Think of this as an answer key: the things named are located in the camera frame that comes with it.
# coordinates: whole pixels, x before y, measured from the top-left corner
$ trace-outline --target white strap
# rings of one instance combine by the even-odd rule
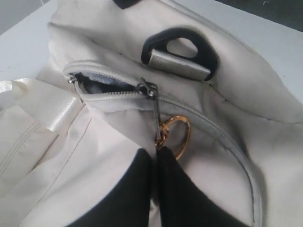
[[[36,79],[0,82],[0,111],[13,105],[54,132],[69,126],[83,107],[76,95]]]

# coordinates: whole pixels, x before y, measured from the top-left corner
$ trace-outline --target canvas bag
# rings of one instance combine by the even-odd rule
[[[214,50],[209,81],[143,64],[146,41],[171,28]],[[112,190],[137,149],[154,157],[153,103],[84,94],[67,82],[79,72],[156,84],[162,118],[193,125],[179,163],[201,191],[249,226],[302,226],[303,108],[253,50],[172,1],[59,1],[49,31],[51,58],[37,79],[1,83],[0,226],[67,226]],[[149,218],[160,226],[157,209]]]

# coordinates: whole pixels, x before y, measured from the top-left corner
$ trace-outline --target seam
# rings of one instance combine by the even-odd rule
[[[85,135],[89,125],[90,125],[90,122],[91,122],[91,118],[84,130],[84,132],[82,133],[82,135],[80,136],[77,144],[75,145],[75,147],[72,149],[72,152],[69,154],[69,156],[67,157],[66,161],[64,162],[61,170],[59,171],[58,175],[55,177],[55,179],[53,180],[53,182],[51,183],[51,185],[49,186],[48,189],[46,189],[45,193],[32,205],[32,208],[26,213],[26,215],[22,218],[22,220],[20,221],[20,223],[17,225],[17,227],[20,227],[20,224],[22,223],[22,221],[29,215],[29,213],[34,209],[35,205],[37,203],[39,203],[44,197],[45,195],[50,191],[50,189],[53,187],[53,185],[55,184],[55,182],[57,181],[57,179],[59,178],[60,174],[62,173],[63,169],[65,168],[65,166],[67,165],[67,163],[69,162],[70,158],[72,157],[73,153],[75,152],[75,150],[77,149],[80,141],[82,140],[83,136]]]
[[[33,122],[30,126],[28,126],[26,128],[26,130],[19,136],[19,138],[14,142],[14,144],[10,147],[9,151],[7,152],[7,154],[5,155],[5,157],[3,158],[3,161],[0,164],[0,172],[2,172],[2,166],[5,165],[5,163],[7,162],[7,159],[9,158],[12,150],[15,149],[15,147],[18,145],[18,143],[20,142],[20,140],[23,139],[23,137],[25,137],[29,131],[32,130],[32,128],[37,124],[37,122]]]
[[[36,125],[35,127],[32,128],[32,130],[23,137],[23,139],[15,146],[15,149],[12,150],[11,155],[9,160],[6,162],[6,165],[4,166],[4,168],[1,170],[0,172],[0,179],[1,177],[5,174],[6,169],[9,167],[10,163],[14,160],[14,157],[16,156],[16,154],[18,153],[18,151],[20,150],[20,147],[28,140],[29,137],[31,137],[33,135],[34,132],[37,131],[37,129],[39,129],[41,127],[40,124]]]
[[[294,125],[296,125],[296,124],[303,124],[303,122],[282,122],[282,121],[278,121],[278,120],[274,120],[274,119],[269,119],[269,118],[263,117],[263,116],[261,116],[261,115],[252,113],[252,112],[250,112],[250,111],[248,111],[248,110],[245,110],[245,109],[243,109],[242,107],[240,107],[240,106],[238,106],[238,105],[232,103],[231,101],[228,101],[228,100],[227,100],[223,95],[221,95],[221,94],[220,94],[220,93],[219,93],[211,84],[210,84],[209,86],[214,90],[214,92],[216,92],[219,96],[221,96],[221,97],[224,99],[225,102],[227,102],[227,103],[233,105],[234,107],[240,109],[241,111],[243,111],[243,112],[245,112],[245,113],[247,113],[247,114],[249,114],[249,115],[252,115],[252,116],[254,116],[254,117],[258,117],[258,118],[261,118],[261,119],[264,119],[264,120],[267,120],[267,121],[273,121],[273,122],[276,122],[276,123],[290,124],[290,125],[293,125],[293,124],[294,124]]]

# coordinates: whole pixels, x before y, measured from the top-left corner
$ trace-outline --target white fabric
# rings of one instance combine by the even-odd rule
[[[211,119],[247,152],[265,199],[265,226],[303,226],[303,106],[253,50],[204,18],[169,4],[142,0],[121,10],[112,0],[60,0],[49,25],[51,58],[37,77],[44,82],[39,86],[52,85],[74,97],[63,70],[79,60],[144,77]],[[200,32],[217,52],[220,64],[211,86],[141,64],[145,40],[174,26]],[[20,97],[8,96],[10,89],[6,85],[0,91],[1,227],[65,226],[108,194],[138,148],[154,153],[154,119],[145,102],[122,106],[119,99],[92,95],[71,117],[71,125],[64,120],[68,129],[50,131],[49,122],[37,117],[43,109],[33,116],[18,102],[7,104]],[[187,114],[164,101],[160,106],[164,117]],[[252,225],[250,184],[243,169],[216,134],[192,123],[181,166],[216,204]],[[150,225],[158,227],[159,218],[153,211]]]

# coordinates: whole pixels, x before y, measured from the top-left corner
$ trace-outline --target bag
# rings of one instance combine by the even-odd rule
[[[168,0],[60,0],[49,33],[0,83],[1,227],[303,226],[303,106],[252,49]]]

